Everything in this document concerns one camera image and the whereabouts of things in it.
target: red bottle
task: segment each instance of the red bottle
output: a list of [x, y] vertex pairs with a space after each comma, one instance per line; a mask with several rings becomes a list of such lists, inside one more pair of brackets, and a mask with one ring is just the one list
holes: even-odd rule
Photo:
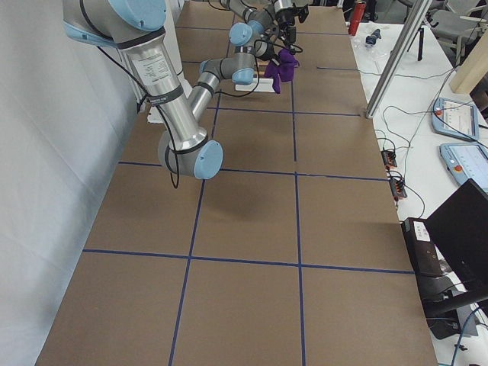
[[364, 15], [364, 10], [366, 9], [366, 3], [363, 1], [357, 1], [354, 7], [354, 13], [351, 16], [351, 24], [349, 25], [349, 34], [352, 36], [356, 35], [358, 31], [359, 23], [361, 23], [361, 19]]

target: table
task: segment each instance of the table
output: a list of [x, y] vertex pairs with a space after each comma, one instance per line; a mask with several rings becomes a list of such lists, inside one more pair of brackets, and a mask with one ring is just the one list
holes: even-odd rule
[[[235, 21], [185, 4], [188, 80], [230, 54]], [[317, 69], [355, 68], [342, 12], [297, 30], [307, 51], [280, 95], [205, 111], [215, 178], [174, 191], [162, 127], [136, 122], [37, 366], [436, 364], [360, 76]]]
[[[377, 42], [375, 48], [367, 50], [363, 47], [364, 39], [377, 28], [381, 29], [382, 39]], [[379, 76], [368, 75], [366, 72], [381, 73], [383, 71], [389, 52], [393, 49], [401, 28], [402, 25], [399, 24], [361, 24], [356, 36], [351, 38], [358, 69], [363, 72], [361, 81], [368, 100]], [[396, 72], [397, 74], [429, 77], [451, 69], [451, 64], [428, 28], [425, 29], [423, 60], [420, 62], [417, 61], [417, 45], [418, 41], [413, 44], [410, 52], [403, 57]], [[386, 130], [382, 118], [383, 111], [391, 105], [408, 112], [429, 110], [431, 101], [441, 87], [446, 75], [428, 80], [396, 76], [377, 114], [374, 116], [375, 128], [384, 131], [387, 138], [392, 139], [396, 146], [405, 146], [405, 141]], [[448, 83], [443, 88], [441, 96], [462, 102], [471, 100], [469, 95], [453, 93]], [[479, 112], [478, 114], [480, 121], [483, 121], [482, 123], [486, 125]], [[445, 164], [440, 158], [438, 146], [442, 143], [460, 142], [460, 140], [434, 133], [430, 123], [430, 116], [423, 117], [423, 114], [408, 115], [390, 108], [386, 112], [385, 117], [390, 129], [408, 140], [416, 133], [407, 161], [405, 161], [406, 150], [400, 149], [397, 151], [396, 160], [399, 163], [397, 170], [405, 174], [406, 169], [406, 183], [424, 199], [425, 213], [423, 217], [428, 217], [458, 188], [451, 177], [451, 173], [447, 171]], [[381, 132], [377, 132], [377, 135], [379, 137], [383, 136]], [[480, 129], [480, 137], [481, 142], [488, 144], [488, 130]], [[383, 145], [383, 141], [379, 141], [379, 143], [380, 146]], [[417, 217], [422, 212], [420, 200], [412, 192], [407, 191], [407, 193], [409, 197], [401, 201], [398, 207], [400, 220], [405, 220], [407, 217]], [[450, 275], [450, 277], [452, 277], [454, 283], [458, 282], [454, 275]], [[463, 339], [462, 343], [469, 348], [469, 351], [458, 352], [456, 364], [479, 364], [488, 360], [488, 330], [481, 326], [477, 328], [480, 336]], [[454, 351], [452, 345], [456, 343], [457, 336], [452, 336], [442, 341], [432, 337], [432, 341], [438, 360], [450, 364], [452, 352]]]

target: gray chair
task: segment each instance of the gray chair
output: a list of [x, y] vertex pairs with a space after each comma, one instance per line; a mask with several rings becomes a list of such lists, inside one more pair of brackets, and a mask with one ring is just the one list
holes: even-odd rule
[[[476, 10], [481, 10], [483, 19], [488, 19], [488, 5], [478, 7]], [[456, 50], [456, 63], [459, 63], [464, 55], [466, 45], [474, 42], [482, 32], [480, 22], [477, 20], [466, 19], [464, 14], [455, 14], [447, 10], [435, 12], [432, 16], [432, 25], [436, 25], [432, 28], [432, 32], [438, 41]]]
[[480, 0], [445, 0], [444, 9], [455, 14], [469, 16], [471, 13], [482, 10], [483, 6], [478, 6]]

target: purple cloth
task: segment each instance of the purple cloth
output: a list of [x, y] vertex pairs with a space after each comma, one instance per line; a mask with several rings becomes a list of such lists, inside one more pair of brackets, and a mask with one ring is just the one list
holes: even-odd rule
[[297, 59], [286, 49], [278, 52], [278, 59], [272, 59], [269, 62], [268, 66], [266, 66], [265, 78], [273, 78], [273, 90], [276, 94], [281, 93], [280, 81], [290, 82], [293, 80], [295, 67], [298, 67], [298, 65]]

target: brown cardboard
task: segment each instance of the brown cardboard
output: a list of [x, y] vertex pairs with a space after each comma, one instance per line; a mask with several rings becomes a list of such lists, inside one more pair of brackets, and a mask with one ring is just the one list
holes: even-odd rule
[[296, 268], [191, 262], [174, 366], [301, 364]]
[[367, 103], [359, 72], [348, 70], [312, 71], [310, 64], [297, 69], [295, 72], [296, 111], [364, 114]]
[[434, 366], [415, 276], [303, 269], [308, 366]]
[[[223, 88], [225, 92], [234, 95], [243, 94], [242, 91], [235, 91], [234, 85], [227, 82]], [[281, 93], [252, 93], [243, 98], [233, 98], [222, 95], [220, 99], [221, 108], [254, 109], [259, 111], [283, 111], [291, 112], [291, 83], [281, 83]]]
[[201, 181], [180, 183], [163, 167], [119, 165], [85, 247], [187, 255]]
[[176, 28], [181, 61], [201, 63], [226, 56], [229, 31]]
[[297, 262], [294, 177], [220, 172], [205, 182], [194, 254]]
[[185, 266], [84, 253], [36, 365], [167, 364]]
[[304, 263], [412, 271], [385, 181], [299, 177]]
[[298, 34], [297, 44], [303, 48], [303, 52], [296, 55], [300, 67], [358, 68], [348, 36]]
[[310, 6], [307, 20], [297, 22], [297, 33], [347, 34], [342, 9], [336, 7]]
[[[184, 61], [226, 55], [226, 30], [188, 28], [225, 27], [230, 14], [207, 6], [185, 5]], [[281, 95], [216, 95], [211, 104], [224, 167], [269, 172], [181, 177], [175, 191], [164, 168], [119, 165], [86, 248], [123, 253], [82, 255], [39, 366], [168, 364], [178, 321], [170, 366], [300, 366], [302, 356], [309, 366], [436, 364], [414, 276], [369, 272], [411, 271], [387, 183], [290, 174], [383, 174], [371, 122], [329, 115], [362, 113], [358, 72], [316, 68], [353, 66], [347, 36], [300, 33], [345, 34], [342, 12], [312, 7], [298, 30], [309, 53], [298, 56], [293, 99], [288, 83]], [[195, 83], [198, 64], [184, 68]], [[209, 132], [215, 113], [201, 121]], [[162, 127], [142, 119], [123, 160], [157, 164]], [[163, 258], [191, 248], [188, 262]], [[302, 268], [301, 287], [299, 251], [305, 266], [349, 270]]]
[[[220, 7], [218, 2], [212, 3], [216, 8]], [[233, 15], [231, 11], [218, 11], [212, 9], [208, 2], [185, 2], [181, 10], [180, 18], [176, 27], [200, 27], [200, 28], [221, 28], [230, 29]]]
[[[158, 145], [165, 127], [163, 124], [147, 122], [147, 113], [137, 116], [136, 123], [130, 133], [129, 141], [125, 146], [120, 160], [122, 162], [145, 162], [159, 164]], [[207, 109], [198, 122], [210, 136], [214, 126], [215, 110]]]
[[291, 114], [219, 111], [215, 140], [225, 152], [223, 167], [293, 172]]
[[372, 120], [298, 114], [295, 123], [298, 172], [386, 178]]

